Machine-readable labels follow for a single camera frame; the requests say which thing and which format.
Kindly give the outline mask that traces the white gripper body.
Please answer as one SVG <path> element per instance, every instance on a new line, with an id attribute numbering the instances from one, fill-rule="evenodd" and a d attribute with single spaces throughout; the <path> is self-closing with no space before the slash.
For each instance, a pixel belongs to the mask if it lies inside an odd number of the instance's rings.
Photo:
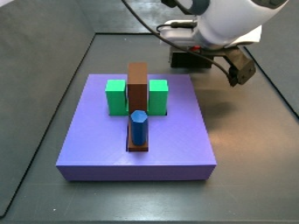
<path id="1" fill-rule="evenodd" d="M 260 41 L 262 27 L 259 26 L 246 35 L 235 40 L 223 42 L 222 44 L 212 43 L 198 32 L 198 28 L 172 28 L 171 25 L 190 25 L 192 20 L 170 20 L 166 22 L 166 27 L 160 30 L 160 35 L 178 46 L 200 46 L 203 49 L 219 50 L 231 48 L 239 45 L 251 45 Z"/>

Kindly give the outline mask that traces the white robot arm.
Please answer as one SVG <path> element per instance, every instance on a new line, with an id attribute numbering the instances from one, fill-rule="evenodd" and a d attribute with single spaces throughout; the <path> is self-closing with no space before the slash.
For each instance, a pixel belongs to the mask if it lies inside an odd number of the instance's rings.
<path id="1" fill-rule="evenodd" d="M 171 0 L 172 7 L 194 15 L 194 28 L 163 27 L 160 34 L 178 46 L 199 45 L 219 50 L 260 40 L 262 24 L 283 9 L 288 0 Z"/>

